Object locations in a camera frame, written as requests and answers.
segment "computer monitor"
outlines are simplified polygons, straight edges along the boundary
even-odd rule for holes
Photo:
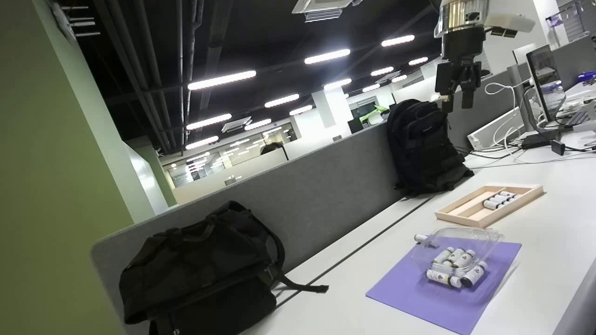
[[[527,54],[527,63],[540,97],[540,103],[549,121],[553,121],[565,102],[563,82],[555,58],[548,45]]]

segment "wooden tray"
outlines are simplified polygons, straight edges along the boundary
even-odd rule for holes
[[[501,191],[519,194],[510,204],[495,210],[484,207],[484,201]],[[503,216],[543,195],[542,185],[486,185],[434,214],[438,219],[471,227],[488,227]]]

